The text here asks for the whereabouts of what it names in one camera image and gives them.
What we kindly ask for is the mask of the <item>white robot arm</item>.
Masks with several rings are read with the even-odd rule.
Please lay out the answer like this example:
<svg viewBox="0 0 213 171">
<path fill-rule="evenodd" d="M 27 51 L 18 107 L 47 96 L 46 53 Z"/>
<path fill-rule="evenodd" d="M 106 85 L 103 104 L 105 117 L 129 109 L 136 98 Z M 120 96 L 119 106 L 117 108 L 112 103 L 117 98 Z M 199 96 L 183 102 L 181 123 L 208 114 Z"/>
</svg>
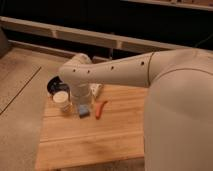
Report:
<svg viewBox="0 0 213 171">
<path fill-rule="evenodd" d="M 145 171 L 213 171 L 213 52 L 168 50 L 98 64 L 78 55 L 59 77 L 78 101 L 85 83 L 146 87 Z"/>
</svg>

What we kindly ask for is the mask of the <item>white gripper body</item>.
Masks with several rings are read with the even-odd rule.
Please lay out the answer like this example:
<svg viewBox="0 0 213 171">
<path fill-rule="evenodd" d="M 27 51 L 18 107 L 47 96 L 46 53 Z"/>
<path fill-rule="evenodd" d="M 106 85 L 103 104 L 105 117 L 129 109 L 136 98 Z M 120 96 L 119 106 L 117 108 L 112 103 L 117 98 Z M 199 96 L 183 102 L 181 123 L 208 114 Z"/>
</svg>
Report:
<svg viewBox="0 0 213 171">
<path fill-rule="evenodd" d="M 75 105 L 88 105 L 91 103 L 91 98 L 89 84 L 80 84 L 71 87 L 71 99 Z"/>
</svg>

